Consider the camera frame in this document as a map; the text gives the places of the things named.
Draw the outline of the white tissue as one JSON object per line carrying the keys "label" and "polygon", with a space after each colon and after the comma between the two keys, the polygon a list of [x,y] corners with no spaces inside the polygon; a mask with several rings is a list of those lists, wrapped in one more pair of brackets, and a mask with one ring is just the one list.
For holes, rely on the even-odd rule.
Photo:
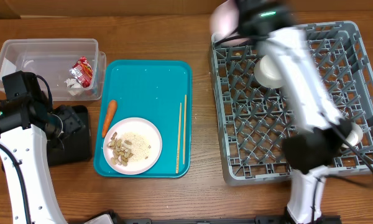
{"label": "white tissue", "polygon": [[68,78],[65,80],[67,84],[68,92],[71,96],[80,95],[83,91],[82,85],[74,78]]}

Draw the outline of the orange carrot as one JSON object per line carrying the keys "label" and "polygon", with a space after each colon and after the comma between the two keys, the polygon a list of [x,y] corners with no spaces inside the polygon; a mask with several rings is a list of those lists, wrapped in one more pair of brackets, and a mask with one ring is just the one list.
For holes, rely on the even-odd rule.
{"label": "orange carrot", "polygon": [[113,117],[116,114],[116,110],[117,110],[117,101],[111,100],[106,110],[106,116],[104,119],[102,133],[101,133],[102,138],[104,138],[107,135],[111,121],[113,120]]}

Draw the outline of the red snack wrapper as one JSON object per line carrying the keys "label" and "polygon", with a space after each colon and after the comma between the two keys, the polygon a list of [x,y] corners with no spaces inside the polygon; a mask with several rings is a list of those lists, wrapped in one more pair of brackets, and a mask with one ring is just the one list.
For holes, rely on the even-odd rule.
{"label": "red snack wrapper", "polygon": [[83,88],[87,88],[91,85],[93,69],[86,57],[81,57],[74,66],[72,66],[70,73]]}

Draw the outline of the peanut pile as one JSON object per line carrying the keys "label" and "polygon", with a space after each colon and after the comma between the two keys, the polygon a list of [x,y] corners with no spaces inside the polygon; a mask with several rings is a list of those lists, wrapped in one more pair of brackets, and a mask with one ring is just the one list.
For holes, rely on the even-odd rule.
{"label": "peanut pile", "polygon": [[124,167],[128,165],[129,159],[133,156],[131,148],[129,148],[130,145],[131,142],[118,138],[117,132],[113,133],[106,145],[112,152],[112,157],[110,158],[112,165]]}

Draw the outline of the white rice pile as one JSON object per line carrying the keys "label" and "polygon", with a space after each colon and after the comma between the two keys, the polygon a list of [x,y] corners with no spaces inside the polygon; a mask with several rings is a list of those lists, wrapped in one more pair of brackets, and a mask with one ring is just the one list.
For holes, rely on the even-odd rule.
{"label": "white rice pile", "polygon": [[133,153],[133,156],[129,159],[129,162],[144,161],[150,157],[151,146],[148,140],[141,134],[128,132],[121,136],[123,141],[131,142],[129,148]]}

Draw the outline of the wooden chopstick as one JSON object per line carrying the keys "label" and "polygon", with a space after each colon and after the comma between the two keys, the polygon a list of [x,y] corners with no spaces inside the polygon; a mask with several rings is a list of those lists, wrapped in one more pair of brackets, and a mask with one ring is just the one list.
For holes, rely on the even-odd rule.
{"label": "wooden chopstick", "polygon": [[186,119],[187,119],[187,95],[184,96],[184,110],[183,110],[183,164],[185,164],[185,151],[186,151]]}
{"label": "wooden chopstick", "polygon": [[177,134],[177,160],[176,160],[176,174],[179,172],[179,163],[180,163],[180,137],[181,137],[181,125],[182,125],[182,103],[179,105],[179,114],[178,114],[178,134]]}

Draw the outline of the white bowl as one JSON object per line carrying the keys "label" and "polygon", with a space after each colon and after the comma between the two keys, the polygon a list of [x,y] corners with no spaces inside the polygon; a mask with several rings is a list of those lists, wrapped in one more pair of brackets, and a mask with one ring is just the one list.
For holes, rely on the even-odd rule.
{"label": "white bowl", "polygon": [[266,88],[277,89],[283,86],[282,76],[268,55],[256,63],[254,76],[257,82]]}

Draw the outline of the small white cup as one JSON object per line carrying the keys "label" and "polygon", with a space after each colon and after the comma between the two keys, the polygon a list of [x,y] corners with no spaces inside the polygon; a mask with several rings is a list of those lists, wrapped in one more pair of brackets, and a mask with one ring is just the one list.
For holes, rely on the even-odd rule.
{"label": "small white cup", "polygon": [[357,146],[363,139],[363,130],[362,128],[356,124],[352,123],[352,130],[346,137],[346,141],[351,146]]}

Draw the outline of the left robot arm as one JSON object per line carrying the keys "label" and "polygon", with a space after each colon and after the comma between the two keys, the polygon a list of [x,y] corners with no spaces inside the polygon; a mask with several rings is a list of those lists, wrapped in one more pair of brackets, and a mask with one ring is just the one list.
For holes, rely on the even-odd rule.
{"label": "left robot arm", "polygon": [[43,78],[18,71],[2,78],[0,158],[14,223],[65,223],[49,167],[91,157],[91,133],[84,106],[52,106]]}

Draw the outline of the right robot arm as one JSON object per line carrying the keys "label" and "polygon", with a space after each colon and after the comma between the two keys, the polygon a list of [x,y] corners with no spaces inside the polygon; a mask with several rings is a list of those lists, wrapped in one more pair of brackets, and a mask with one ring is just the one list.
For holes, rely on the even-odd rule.
{"label": "right robot arm", "polygon": [[294,223],[318,223],[329,165],[352,124],[330,99],[308,50],[306,32],[295,26],[288,7],[282,1],[236,1],[236,7],[238,33],[255,39],[258,52],[280,72],[298,129],[281,145],[292,168],[288,215]]}

